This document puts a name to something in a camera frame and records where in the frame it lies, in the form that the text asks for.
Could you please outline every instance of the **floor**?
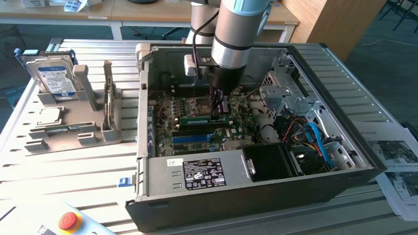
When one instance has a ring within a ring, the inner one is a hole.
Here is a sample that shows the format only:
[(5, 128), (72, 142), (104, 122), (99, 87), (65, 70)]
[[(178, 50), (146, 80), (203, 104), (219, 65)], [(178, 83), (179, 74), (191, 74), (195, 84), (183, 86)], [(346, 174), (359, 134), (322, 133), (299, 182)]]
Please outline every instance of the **floor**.
[[(346, 65), (357, 75), (361, 82), (369, 88), (383, 106), (387, 108), (399, 122), (407, 121), (418, 127), (418, 47), (381, 42), (374, 46), (362, 46), (378, 39), (402, 41), (418, 44), (418, 33), (414, 28), (418, 22), (405, 20), (397, 31), (395, 26), (399, 16), (389, 13), (382, 21), (378, 20), (365, 33)], [(19, 25), (27, 48), (45, 49), (52, 37), (72, 39), (112, 39), (110, 27), (106, 26), (59, 26), (59, 25)], [(138, 28), (142, 35), (135, 36), (130, 27), (124, 27), (123, 38), (128, 40), (160, 40), (162, 34), (170, 28)], [(188, 33), (187, 29), (180, 30), (167, 40), (180, 40)], [(12, 108), (5, 100), (5, 89), (24, 86), (29, 80), (27, 72), (13, 58), (0, 54), (0, 130), (5, 125)]]

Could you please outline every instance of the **chair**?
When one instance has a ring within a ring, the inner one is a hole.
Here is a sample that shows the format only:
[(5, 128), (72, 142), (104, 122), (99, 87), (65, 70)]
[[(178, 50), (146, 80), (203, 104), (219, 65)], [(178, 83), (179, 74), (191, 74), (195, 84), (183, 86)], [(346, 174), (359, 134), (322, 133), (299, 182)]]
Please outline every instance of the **chair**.
[(397, 0), (397, 2), (393, 2), (390, 9), (387, 10), (387, 12), (386, 12), (386, 13), (383, 14), (383, 16), (381, 17), (381, 19), (383, 19), (383, 17), (387, 15), (387, 13), (389, 13), (394, 8), (397, 8), (395, 14), (399, 15), (399, 16), (402, 16), (402, 18), (401, 18), (401, 20), (399, 20), (397, 26), (395, 26), (394, 29), (393, 29), (394, 31), (397, 30), (398, 26), (402, 24), (402, 22), (403, 22), (405, 19), (415, 19), (415, 18), (406, 18), (406, 17), (407, 17), (407, 15), (409, 15), (409, 13), (411, 12), (413, 8), (417, 6), (418, 0), (406, 0), (406, 1), (409, 1), (409, 2), (411, 3), (411, 6), (410, 6), (410, 8), (407, 9), (406, 13), (405, 13), (403, 15), (401, 15), (401, 14), (398, 13), (398, 11), (399, 11), (399, 9), (401, 9), (401, 5), (402, 5), (403, 1), (405, 1), (405, 0)]

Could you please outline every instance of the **wooden cabinet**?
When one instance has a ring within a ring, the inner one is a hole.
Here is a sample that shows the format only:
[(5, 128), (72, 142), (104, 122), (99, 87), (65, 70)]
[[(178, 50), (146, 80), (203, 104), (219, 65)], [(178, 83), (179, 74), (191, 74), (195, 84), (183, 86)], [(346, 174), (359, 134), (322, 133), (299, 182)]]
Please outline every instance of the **wooden cabinet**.
[(386, 0), (282, 0), (301, 21), (291, 43), (326, 43), (343, 61)]

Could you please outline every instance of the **barcode sticker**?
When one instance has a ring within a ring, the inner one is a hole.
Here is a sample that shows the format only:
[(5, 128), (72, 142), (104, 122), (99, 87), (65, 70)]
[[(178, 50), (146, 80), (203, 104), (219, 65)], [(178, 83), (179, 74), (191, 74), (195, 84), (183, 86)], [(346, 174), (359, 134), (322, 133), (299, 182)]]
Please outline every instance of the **barcode sticker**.
[(167, 166), (180, 166), (183, 165), (183, 158), (167, 159)]

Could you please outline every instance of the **red button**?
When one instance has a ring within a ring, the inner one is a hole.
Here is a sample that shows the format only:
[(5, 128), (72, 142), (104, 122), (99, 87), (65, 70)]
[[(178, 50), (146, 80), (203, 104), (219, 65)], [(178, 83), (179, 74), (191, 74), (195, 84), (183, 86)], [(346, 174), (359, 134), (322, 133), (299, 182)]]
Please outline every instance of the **red button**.
[(59, 222), (59, 227), (63, 230), (71, 230), (77, 224), (77, 216), (72, 212), (67, 212), (61, 217), (60, 217), (60, 222)]

